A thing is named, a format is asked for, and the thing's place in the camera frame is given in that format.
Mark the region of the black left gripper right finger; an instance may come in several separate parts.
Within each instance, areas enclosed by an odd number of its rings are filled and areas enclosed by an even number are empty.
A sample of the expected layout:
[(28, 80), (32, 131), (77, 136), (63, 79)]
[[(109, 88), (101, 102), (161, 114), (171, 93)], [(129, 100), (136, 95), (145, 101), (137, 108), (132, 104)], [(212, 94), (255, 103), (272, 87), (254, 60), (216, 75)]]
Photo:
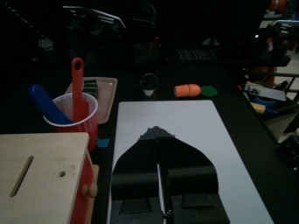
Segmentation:
[(164, 129), (155, 152), (167, 224), (229, 224), (215, 166), (205, 155)]

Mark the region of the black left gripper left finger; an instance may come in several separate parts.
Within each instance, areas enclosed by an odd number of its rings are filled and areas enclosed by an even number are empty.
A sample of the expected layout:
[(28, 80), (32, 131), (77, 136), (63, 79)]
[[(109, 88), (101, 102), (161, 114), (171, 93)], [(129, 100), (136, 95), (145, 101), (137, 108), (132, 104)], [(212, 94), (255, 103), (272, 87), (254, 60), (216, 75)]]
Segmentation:
[(109, 224), (164, 224), (159, 196), (153, 126), (113, 164)]

